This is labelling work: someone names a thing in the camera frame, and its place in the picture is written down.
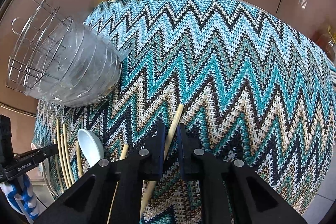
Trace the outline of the blue white gloved left hand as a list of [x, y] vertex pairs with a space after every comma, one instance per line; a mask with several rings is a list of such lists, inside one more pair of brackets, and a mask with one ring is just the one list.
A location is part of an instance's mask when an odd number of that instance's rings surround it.
[[10, 206], [24, 215], [28, 223], [34, 223], [41, 211], [29, 177], [23, 174], [16, 181], [1, 182], [1, 190]]

